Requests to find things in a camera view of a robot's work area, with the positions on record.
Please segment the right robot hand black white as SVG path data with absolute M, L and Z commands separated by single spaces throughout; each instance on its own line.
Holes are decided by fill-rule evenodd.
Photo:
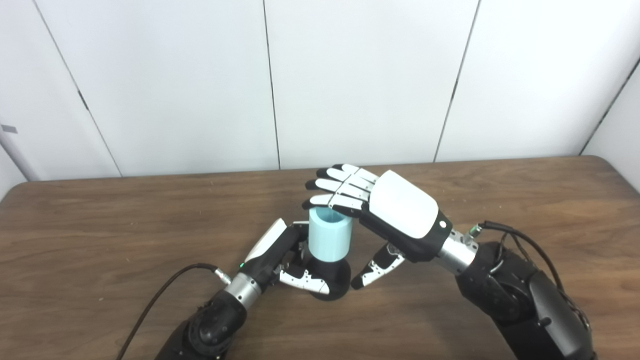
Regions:
M 322 194 L 304 201 L 305 210 L 329 208 L 358 219 L 385 241 L 352 278 L 350 287 L 354 290 L 370 285 L 404 261 L 434 260 L 453 229 L 437 201 L 395 171 L 376 175 L 358 166 L 336 164 L 319 169 L 316 176 L 305 187 Z

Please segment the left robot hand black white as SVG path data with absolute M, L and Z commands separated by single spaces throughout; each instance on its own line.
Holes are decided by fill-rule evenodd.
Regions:
M 328 295 L 327 281 L 302 266 L 308 235 L 308 221 L 288 225 L 277 219 L 249 251 L 238 272 L 249 277 L 249 284 L 257 287 L 259 295 L 278 282 Z

